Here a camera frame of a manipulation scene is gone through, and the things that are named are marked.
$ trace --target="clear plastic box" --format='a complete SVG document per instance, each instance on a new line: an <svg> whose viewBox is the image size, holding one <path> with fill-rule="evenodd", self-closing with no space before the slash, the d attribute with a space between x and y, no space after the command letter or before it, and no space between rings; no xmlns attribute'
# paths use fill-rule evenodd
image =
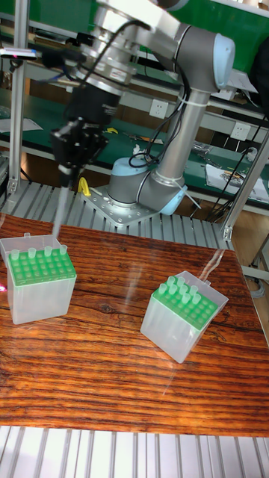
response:
<svg viewBox="0 0 269 478"><path fill-rule="evenodd" d="M7 258L13 249L25 252L28 251L30 247L34 247L36 250L42 250L45 249L46 246L57 249L60 247L60 243L53 235L31 236L29 232L26 232L24 236L20 238L0 239L0 253L5 266L7 266Z"/></svg>
<svg viewBox="0 0 269 478"><path fill-rule="evenodd" d="M75 269L67 246L46 246L27 252L14 249L7 260L7 298L15 324L65 315L68 312Z"/></svg>
<svg viewBox="0 0 269 478"><path fill-rule="evenodd" d="M152 294L140 331L181 364L228 300L182 272Z"/></svg>

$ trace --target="yellow object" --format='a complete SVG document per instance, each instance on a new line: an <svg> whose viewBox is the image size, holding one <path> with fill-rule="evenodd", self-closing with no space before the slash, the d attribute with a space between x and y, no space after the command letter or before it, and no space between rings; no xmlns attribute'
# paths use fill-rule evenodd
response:
<svg viewBox="0 0 269 478"><path fill-rule="evenodd" d="M229 176L232 175L232 171L224 171L224 172L225 172L225 174L229 174ZM235 173L233 173L232 177L235 178L235 179L244 179L244 177L240 173L238 173L237 171L235 171Z"/></svg>
<svg viewBox="0 0 269 478"><path fill-rule="evenodd" d="M80 178L78 183L78 192L83 193L85 196L91 196L89 186L85 178Z"/></svg>
<svg viewBox="0 0 269 478"><path fill-rule="evenodd" d="M119 134L119 132L115 129L115 128L108 128L106 130L106 133L116 133L116 134Z"/></svg>

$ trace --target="black cable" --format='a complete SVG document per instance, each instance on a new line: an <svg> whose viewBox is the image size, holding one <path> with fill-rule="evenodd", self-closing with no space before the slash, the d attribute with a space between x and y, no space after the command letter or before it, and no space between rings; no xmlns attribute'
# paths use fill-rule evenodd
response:
<svg viewBox="0 0 269 478"><path fill-rule="evenodd" d="M168 147L170 146L170 144L172 143L172 141L175 139L175 137L178 135L179 133L179 130L180 130L180 125L179 123L181 122L181 118L182 118L182 115L183 113L185 112L185 109L186 109L186 106L187 106L187 102L189 100L189 97L190 97L190 92L191 92L191 89L190 89L190 85L189 85L189 82L188 82L188 79L187 79L187 76L185 75L185 72L183 71L183 69L180 67L179 65L179 71L181 73L181 76L182 76L182 80L183 80L183 86L184 86L184 90L183 90L183 95L182 95L182 98L184 100L184 104L183 104L183 107L182 107L182 112L181 114L179 115L179 119L176 123L176 127L173 131L173 133L171 134L171 137L170 139L167 141L167 143L164 145L164 150L162 151L161 155L164 156L164 154L166 153ZM175 111L172 113L172 115L174 116L179 110L179 106L177 107L177 109L175 109Z"/></svg>
<svg viewBox="0 0 269 478"><path fill-rule="evenodd" d="M219 203L219 201L223 198L223 194L225 193L226 189L228 188L229 186L229 183L231 182L232 178L233 178L233 175L235 174L235 171L237 170L237 168L239 167L239 165L241 164L241 162L243 161L245 155L249 152L250 148L251 148L251 144L254 143L254 140L256 139L256 136L257 134L259 133L260 129L262 127L262 124L259 125L259 127L256 129L256 132L255 134L253 135L253 138L252 140L250 141L250 145L248 146L247 149L245 149L243 152L242 152L242 156L239 160L239 162L236 164L234 170L232 171L232 174L231 176L229 177L224 189L221 191L219 197L217 198L217 201L216 203L213 205L212 209L209 211L207 217L205 220L212 220L212 221L216 221L216 220L219 220L221 219L221 217L225 214L226 210L230 207L230 205L233 203L233 201L235 200L235 197L237 196L238 192L231 198L229 199L225 204L223 204L223 206L221 206L220 208L218 208L215 212L215 214L213 214L217 204Z"/></svg>
<svg viewBox="0 0 269 478"><path fill-rule="evenodd" d="M245 155L249 152L249 150L250 150L250 148L247 148L247 149L245 149L245 150L243 151L243 154L242 154L240 160L239 160L238 163L236 164L236 166L235 166L234 170L232 171L232 174L230 175L230 177L229 177L227 183L225 184L225 186L224 186L224 188L222 189L222 191L221 191L219 197L217 198L216 203L214 204L213 208L209 211L209 213L208 213L208 215L207 215L207 217L206 217L205 220L211 220L212 214L213 214L213 212L214 212L216 206L218 205L219 201L223 198L223 195L224 195L226 189L228 188L229 183L231 182L231 180L232 180L232 178L233 178L233 176L234 176L234 174L235 174L235 171L237 170L238 166L241 164L241 162L243 161Z"/></svg>
<svg viewBox="0 0 269 478"><path fill-rule="evenodd" d="M189 97L190 97L190 94L191 94L191 88L190 88L190 84L189 84L189 82L188 82L188 78L187 78L187 76L186 76L186 74L185 74L185 71L183 70L183 68L181 68L180 64L178 63L179 50L180 50L180 49L178 49L177 56L176 56L176 59L175 59L175 64L176 64L176 68L179 69L180 75L181 75L181 77L182 77L182 81L183 81L184 89L185 89L184 93L186 94L186 96L187 96L187 101L188 101L188 100L189 100Z"/></svg>
<svg viewBox="0 0 269 478"><path fill-rule="evenodd" d="M181 114L179 115L179 118L176 122L176 126L173 130L173 133L171 134L171 138L164 145L164 148L161 150L161 152L159 152L157 156L151 156L150 155L150 150L152 148L152 145L153 145L156 137L158 136L161 129L163 128L163 126L167 123L167 121L170 121L178 113L178 111L179 111L179 106L177 106L176 109L174 110L174 112L172 112L172 114L160 124L160 126L157 128L157 130L155 130L155 132L153 133L153 135L149 139L149 142L148 142L148 145L147 145L147 148L146 148L145 152L139 152L139 153L136 153L135 155L130 157L129 166L134 167L134 168L142 168L142 167L145 166L145 164L141 164L141 165L137 166L137 165L132 163L132 160L134 158L136 158L137 156L143 156L143 159L145 160L147 166L152 166L153 164L159 164L159 162L161 161L161 157L164 156L164 153L167 151L168 146L172 143L172 141L175 139L175 137L179 133L178 129L180 129L179 124L181 122L181 116L182 116Z"/></svg>
<svg viewBox="0 0 269 478"><path fill-rule="evenodd" d="M86 76L83 78L83 80L81 81L79 87L77 88L76 90L76 94L78 95L79 94L79 90L82 89L83 86L87 85L87 79L92 75L92 73L94 72L95 68L97 67L98 63L101 61L101 59L103 58L104 54L107 52L107 50L110 49L112 43L116 40L116 38L126 29L128 28L129 26L133 26L133 25L136 25L138 27L142 27L144 28L145 30L150 30L151 28L144 22L141 22L140 20L131 20L129 22L126 22L124 23L120 28L117 29L117 31L111 35L111 38L110 40L108 41L108 43L106 44L106 46L104 47L104 49L101 51L101 53L99 54L99 56L97 57L97 59L94 61L92 67L89 69L89 71L87 72ZM70 102L67 104L65 110L64 110L64 116L66 115L67 111L68 111L68 108L70 106Z"/></svg>
<svg viewBox="0 0 269 478"><path fill-rule="evenodd" d="M26 177L26 179L29 181L29 182L33 182L30 178L30 176L28 176L28 174L21 168L21 173Z"/></svg>
<svg viewBox="0 0 269 478"><path fill-rule="evenodd" d="M182 98L184 99L184 101L185 101L185 100L188 101L188 99L189 99L189 97L190 97L190 91L191 91L190 85L189 85L188 79L187 79L187 77L186 77L186 75L185 75L183 69L182 69L180 66L179 66L179 69L180 69L180 73L181 73L182 80L183 80L183 86L184 86ZM186 106L187 106L186 104L183 105L182 114L180 115L180 117L183 115ZM176 115L178 109L179 109L179 106L176 107L176 109L174 110L174 112L172 112L172 114L171 114L165 121L163 121L163 123L160 124L160 126L156 129L156 131L158 131L158 132L157 132L156 135L154 136L153 141L150 140L150 142L149 142L150 148L147 149L147 154L150 154L150 149L151 149L151 147L152 147L152 145L153 145L155 139L157 138L157 136L159 135L159 133L161 132L162 128L163 128L164 125L167 123L167 121L170 121L172 118L174 118L174 116ZM172 141L175 139L175 137L174 137L173 135L174 135L174 133L171 135L171 138L169 139L168 144L165 145L165 147L164 147L164 148L165 148L165 151L164 151L164 152L167 151L168 146L169 146L169 145L172 143Z"/></svg>

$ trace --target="wood grain surface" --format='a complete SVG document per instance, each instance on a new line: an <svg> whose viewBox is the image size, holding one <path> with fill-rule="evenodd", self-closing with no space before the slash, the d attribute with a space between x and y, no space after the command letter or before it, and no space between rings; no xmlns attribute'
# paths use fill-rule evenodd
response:
<svg viewBox="0 0 269 478"><path fill-rule="evenodd" d="M0 237L51 230L6 217ZM268 346L234 252L210 275L227 306L177 364L140 325L158 285L214 250L68 226L60 242L78 274L67 316L14 326L0 293L1 425L269 436Z"/></svg>

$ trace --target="robotic arm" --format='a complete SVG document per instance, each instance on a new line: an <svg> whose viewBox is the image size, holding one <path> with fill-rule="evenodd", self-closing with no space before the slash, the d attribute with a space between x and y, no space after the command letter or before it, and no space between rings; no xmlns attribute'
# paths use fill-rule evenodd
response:
<svg viewBox="0 0 269 478"><path fill-rule="evenodd" d="M99 0L95 40L82 50L86 61L76 71L80 86L67 106L68 123L52 132L62 186L68 187L105 147L102 130L135 73L130 58L144 45L167 69L182 75L185 95L171 119L172 137L159 165L150 172L146 163L136 169L128 161L117 161L108 194L117 204L139 202L164 214L175 211L184 195L182 174L208 98L226 85L235 56L232 40L180 24L161 8L178 9L187 1Z"/></svg>

